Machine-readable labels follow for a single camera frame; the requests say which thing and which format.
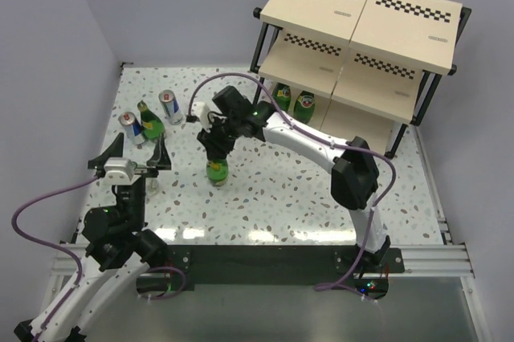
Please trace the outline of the green Perrier bottle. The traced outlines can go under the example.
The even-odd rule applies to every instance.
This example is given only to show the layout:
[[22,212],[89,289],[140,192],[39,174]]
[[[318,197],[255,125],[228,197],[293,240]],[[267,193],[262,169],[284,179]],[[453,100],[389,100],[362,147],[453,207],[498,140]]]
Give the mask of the green Perrier bottle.
[[224,185],[229,176],[229,167],[226,159],[209,160],[206,163],[206,175],[212,185]]
[[141,127],[145,137],[156,142],[160,137],[165,137],[165,126],[161,119],[152,112],[147,103],[140,100],[137,103],[137,109],[140,112]]
[[293,117],[300,123],[308,124],[314,115],[315,108],[315,95],[311,92],[302,91],[296,99]]

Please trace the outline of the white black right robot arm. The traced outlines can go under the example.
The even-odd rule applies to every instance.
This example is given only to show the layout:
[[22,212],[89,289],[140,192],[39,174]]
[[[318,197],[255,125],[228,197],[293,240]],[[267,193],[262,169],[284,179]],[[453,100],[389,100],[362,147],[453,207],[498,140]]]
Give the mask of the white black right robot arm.
[[323,134],[285,116],[267,101],[253,105],[232,86],[223,88],[213,102],[219,112],[197,101],[190,103],[189,111],[202,125],[198,140],[210,161],[226,159],[241,136],[282,146],[309,159],[330,175],[332,198],[350,212],[357,245],[362,247],[357,253],[360,267],[375,272],[386,263],[383,248],[389,240],[376,207],[379,172],[365,140]]

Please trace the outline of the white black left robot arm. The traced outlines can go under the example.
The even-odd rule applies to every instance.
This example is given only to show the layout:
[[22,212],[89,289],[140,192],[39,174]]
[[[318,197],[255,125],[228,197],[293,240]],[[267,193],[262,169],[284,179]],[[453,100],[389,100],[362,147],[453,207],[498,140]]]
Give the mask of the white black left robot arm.
[[87,329],[107,302],[120,294],[137,276],[159,271],[166,262],[166,243],[145,221],[146,181],[172,164],[159,137],[153,155],[138,165],[123,155],[124,136],[88,162],[96,179],[110,185],[116,202],[90,209],[84,217],[82,235],[88,240],[83,257],[54,245],[76,263],[61,292],[32,320],[19,323],[14,334],[21,341],[83,341]]

